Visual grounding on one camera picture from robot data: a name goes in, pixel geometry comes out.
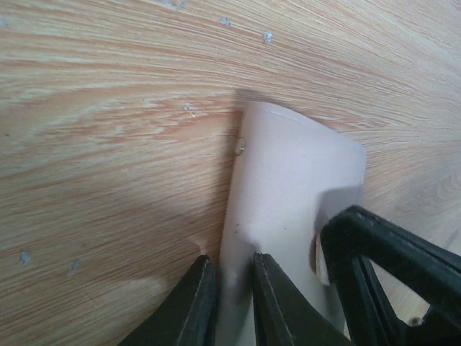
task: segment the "wood laminate board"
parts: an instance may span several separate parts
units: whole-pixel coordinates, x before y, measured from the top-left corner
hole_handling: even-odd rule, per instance
[[[178,1],[0,1],[5,345],[115,345],[217,260],[247,100],[359,141],[364,206],[457,239],[459,1]]]

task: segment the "white tube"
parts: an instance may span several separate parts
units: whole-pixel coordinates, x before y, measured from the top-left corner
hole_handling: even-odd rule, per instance
[[[256,344],[249,280],[254,252],[271,254],[309,303],[341,329],[336,291],[312,269],[315,234],[359,202],[365,149],[292,110],[252,102],[236,150],[220,253],[216,345]]]

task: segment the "white plastic piece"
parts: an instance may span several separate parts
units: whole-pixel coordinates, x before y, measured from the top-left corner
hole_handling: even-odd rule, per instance
[[[249,280],[254,252],[271,254],[310,304],[342,331],[335,288],[314,273],[315,235],[359,202],[365,149],[265,102],[247,105],[240,137],[220,253],[216,345],[256,344]]]

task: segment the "wooden surface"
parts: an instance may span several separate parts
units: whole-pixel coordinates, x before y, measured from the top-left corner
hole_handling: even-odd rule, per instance
[[[249,99],[362,143],[364,206],[460,249],[458,0],[174,4],[0,1],[3,345],[115,345],[216,260]]]

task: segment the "wood grain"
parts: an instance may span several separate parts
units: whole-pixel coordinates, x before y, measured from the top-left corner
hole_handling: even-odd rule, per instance
[[[365,145],[366,208],[459,239],[459,1],[166,2],[0,1],[5,345],[116,345],[218,258],[250,99]]]

